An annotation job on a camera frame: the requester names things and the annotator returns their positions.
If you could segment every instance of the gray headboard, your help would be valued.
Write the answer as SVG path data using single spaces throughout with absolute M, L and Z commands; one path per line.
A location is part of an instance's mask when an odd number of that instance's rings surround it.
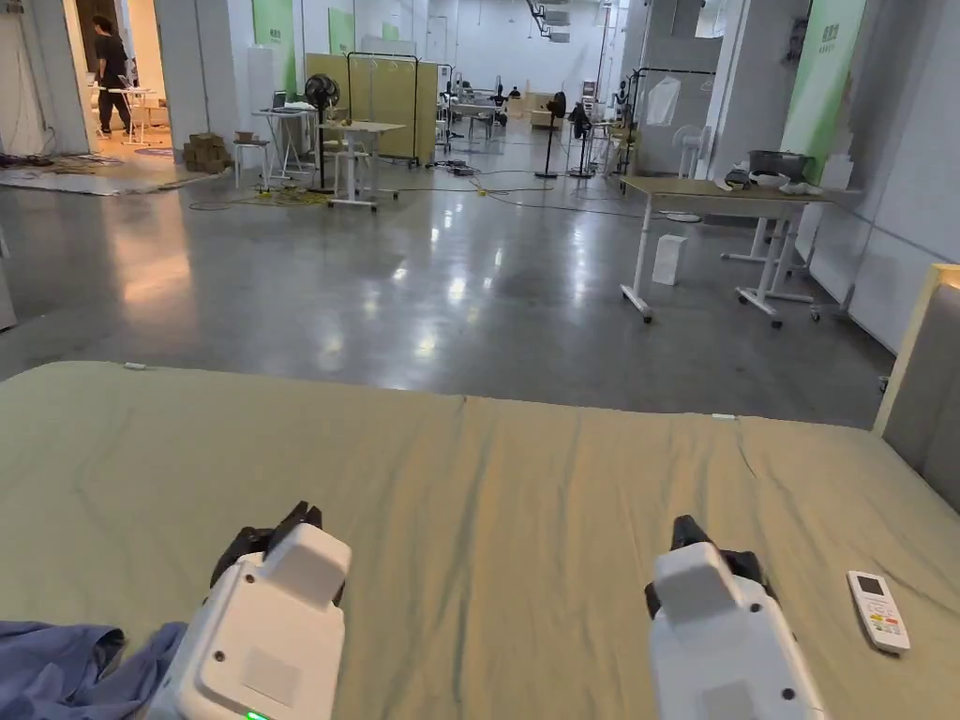
M 960 290 L 932 289 L 908 362 L 887 392 L 894 395 L 881 437 L 960 512 Z

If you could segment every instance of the remote control screen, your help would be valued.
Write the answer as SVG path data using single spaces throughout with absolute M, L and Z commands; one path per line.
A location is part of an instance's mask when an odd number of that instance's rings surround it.
M 873 578 L 865 578 L 862 575 L 858 575 L 856 581 L 860 584 L 860 589 L 864 592 L 870 592 L 873 595 L 883 594 L 883 588 L 880 587 L 880 583 Z

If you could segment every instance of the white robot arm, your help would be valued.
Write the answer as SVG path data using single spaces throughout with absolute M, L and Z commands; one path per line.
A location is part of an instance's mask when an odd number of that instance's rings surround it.
M 350 549 L 298 505 L 244 528 L 214 571 L 146 720 L 325 720 L 344 646 Z
M 827 720 L 753 553 L 721 554 L 689 516 L 673 546 L 647 588 L 660 720 Z
M 326 720 L 344 643 L 350 550 L 301 503 L 244 528 L 146 720 Z M 692 517 L 647 587 L 660 720 L 828 720 L 753 553 L 719 551 Z

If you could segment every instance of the blue cloth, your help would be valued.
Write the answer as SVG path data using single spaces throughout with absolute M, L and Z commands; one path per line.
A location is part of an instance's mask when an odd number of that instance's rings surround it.
M 0 622 L 0 720 L 123 720 L 154 694 L 185 632 L 164 625 L 111 670 L 116 628 Z

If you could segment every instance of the white fan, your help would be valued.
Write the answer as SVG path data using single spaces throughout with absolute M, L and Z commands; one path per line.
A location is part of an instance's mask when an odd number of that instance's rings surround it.
M 673 136 L 673 146 L 681 148 L 678 178 L 692 178 L 697 171 L 697 161 L 707 146 L 710 128 L 684 125 Z
M 707 146 L 710 128 L 698 128 L 696 125 L 684 125 L 673 136 L 673 146 L 680 148 L 680 170 L 678 178 L 692 178 L 697 172 L 697 161 Z M 699 223 L 699 215 L 688 212 L 664 212 L 663 216 L 678 223 Z

